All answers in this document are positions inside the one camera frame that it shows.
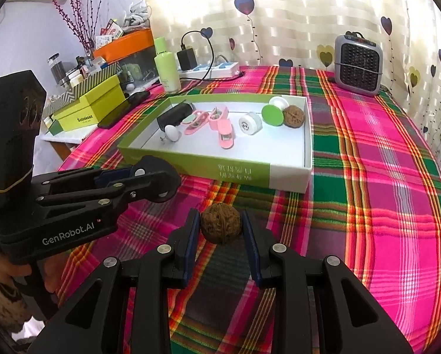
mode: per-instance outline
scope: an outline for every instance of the silver rivet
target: silver rivet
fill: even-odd
[[[327,257],[327,263],[331,266],[338,266],[340,265],[340,259],[335,255],[331,255]]]
[[[115,266],[117,263],[117,259],[114,257],[108,257],[104,260],[104,266],[106,266],[107,268],[112,268],[113,266]]]
[[[166,254],[172,251],[172,247],[170,245],[160,245],[159,247],[157,247],[157,251],[160,254]]]
[[[285,247],[285,245],[283,245],[282,243],[275,243],[275,244],[273,245],[273,250],[274,250],[276,253],[284,253],[284,252],[286,251],[286,247]]]

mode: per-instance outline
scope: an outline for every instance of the striped tablecloth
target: striped tablecloth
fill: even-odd
[[[243,70],[237,81],[204,83],[192,94],[307,96],[314,132],[307,193],[185,176],[170,204],[134,203],[116,233],[75,249],[59,296],[68,297],[105,257],[140,257],[183,225],[190,208],[222,201],[252,209],[302,255],[339,256],[421,353],[441,328],[441,174],[420,133],[385,93],[366,98],[341,90],[323,71]],[[62,169],[125,166],[118,143],[156,105],[145,103],[110,131],[94,132]],[[169,292],[173,352],[268,353],[273,307],[274,291],[260,291],[250,277],[243,241],[215,246],[201,237],[189,287]]]

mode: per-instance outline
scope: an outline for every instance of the human hand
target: human hand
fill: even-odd
[[[61,253],[45,260],[44,284],[49,293],[54,293],[61,284],[67,258],[66,253]],[[14,265],[4,254],[0,253],[0,283],[15,287],[12,281],[13,277],[30,276],[30,274],[32,274],[30,265]]]

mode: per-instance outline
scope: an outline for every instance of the white power strip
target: white power strip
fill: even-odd
[[[210,64],[198,65],[196,68],[192,70],[188,70],[183,72],[181,69],[178,69],[180,73],[180,77],[187,78],[203,78],[209,69]],[[208,79],[212,78],[230,78],[235,77],[240,73],[240,64],[239,63],[221,63],[217,66],[213,66],[209,74],[206,76]]]

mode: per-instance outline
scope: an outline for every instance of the portable space heater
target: portable space heater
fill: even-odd
[[[355,32],[335,40],[335,81],[340,88],[366,96],[379,92],[383,51]]]

